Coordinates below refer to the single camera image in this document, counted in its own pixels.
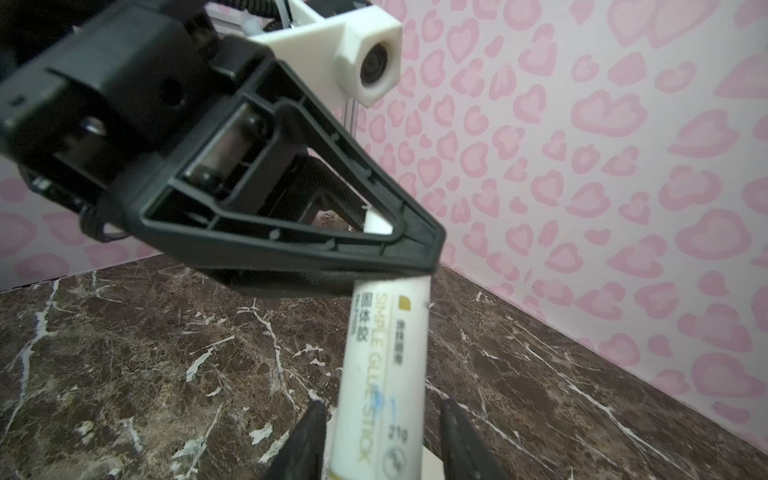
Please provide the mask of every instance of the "marble surface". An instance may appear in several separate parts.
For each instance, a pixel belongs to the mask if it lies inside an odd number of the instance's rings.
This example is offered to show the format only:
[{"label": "marble surface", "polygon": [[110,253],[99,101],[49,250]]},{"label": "marble surface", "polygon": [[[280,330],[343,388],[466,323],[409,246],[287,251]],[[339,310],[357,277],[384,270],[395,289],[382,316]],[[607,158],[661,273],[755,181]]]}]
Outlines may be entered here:
[{"label": "marble surface", "polygon": [[[458,274],[432,301],[438,455],[453,396],[510,478],[768,478],[754,447]],[[167,257],[2,293],[0,478],[260,478],[310,399],[335,411],[348,312]]]}]

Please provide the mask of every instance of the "glue stick label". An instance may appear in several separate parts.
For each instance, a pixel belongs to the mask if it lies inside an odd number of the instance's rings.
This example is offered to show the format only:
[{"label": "glue stick label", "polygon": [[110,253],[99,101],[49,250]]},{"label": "glue stick label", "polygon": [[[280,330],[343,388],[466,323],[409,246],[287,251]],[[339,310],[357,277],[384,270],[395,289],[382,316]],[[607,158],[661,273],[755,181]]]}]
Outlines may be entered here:
[{"label": "glue stick label", "polygon": [[356,286],[331,453],[333,476],[419,477],[428,298],[429,277]]}]

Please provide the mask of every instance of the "heart pattern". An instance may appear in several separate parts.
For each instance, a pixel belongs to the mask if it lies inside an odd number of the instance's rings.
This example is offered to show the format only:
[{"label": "heart pattern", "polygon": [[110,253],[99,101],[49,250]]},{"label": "heart pattern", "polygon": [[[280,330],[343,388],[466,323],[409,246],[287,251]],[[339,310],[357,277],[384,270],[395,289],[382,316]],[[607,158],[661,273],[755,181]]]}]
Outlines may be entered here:
[{"label": "heart pattern", "polygon": [[[374,3],[401,78],[356,139],[445,225],[442,261],[762,442],[765,0]],[[4,161],[0,214],[2,288],[156,253],[91,248]]]}]

